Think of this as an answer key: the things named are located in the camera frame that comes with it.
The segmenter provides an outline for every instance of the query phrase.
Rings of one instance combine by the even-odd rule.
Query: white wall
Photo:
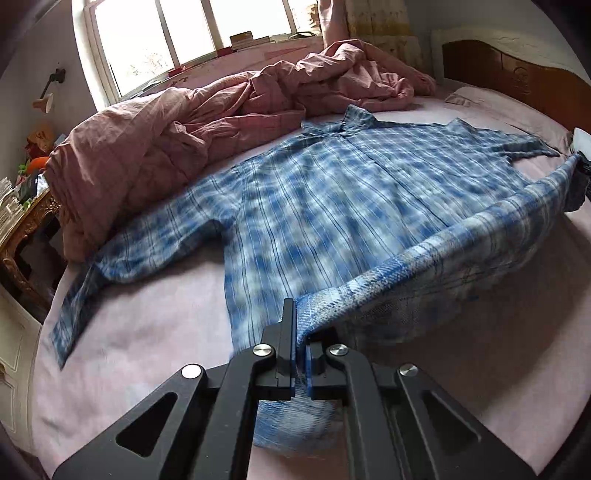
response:
[[[66,69],[66,81],[54,83],[53,110],[44,115],[31,102],[56,68]],[[48,121],[56,135],[68,133],[96,113],[80,64],[72,23],[72,1],[61,0],[21,40],[0,78],[0,178],[16,178],[27,135]]]
[[[538,37],[576,58],[558,28],[531,0],[406,0],[406,3],[411,27],[421,41],[429,66],[430,31],[455,27],[518,31]]]

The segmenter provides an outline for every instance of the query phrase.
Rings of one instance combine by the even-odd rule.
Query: window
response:
[[[171,69],[213,58],[237,33],[296,31],[289,0],[86,0],[85,12],[111,102],[164,80]]]

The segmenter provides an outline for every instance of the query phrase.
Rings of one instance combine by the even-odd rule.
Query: plaid shirt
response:
[[[525,262],[561,211],[576,155],[530,186],[510,162],[558,155],[538,138],[448,125],[379,122],[350,106],[206,177],[132,221],[91,260],[52,332],[64,365],[90,320],[86,299],[129,283],[221,235],[236,351],[257,343],[296,298],[298,345],[341,322],[354,348],[414,336],[457,299]],[[281,419],[288,415],[289,422]],[[263,403],[257,443],[314,447],[332,404]]]

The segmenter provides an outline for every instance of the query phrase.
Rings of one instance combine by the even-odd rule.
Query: triangular cutout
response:
[[[441,450],[455,455],[478,440],[476,433],[457,418],[435,395],[423,393],[423,402]]]
[[[149,457],[176,401],[176,393],[167,393],[117,435],[117,444],[142,457]]]

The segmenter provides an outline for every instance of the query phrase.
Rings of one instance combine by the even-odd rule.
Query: wooden headboard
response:
[[[591,80],[576,57],[532,37],[483,28],[439,30],[432,40],[438,82],[493,89],[571,131],[591,132]]]

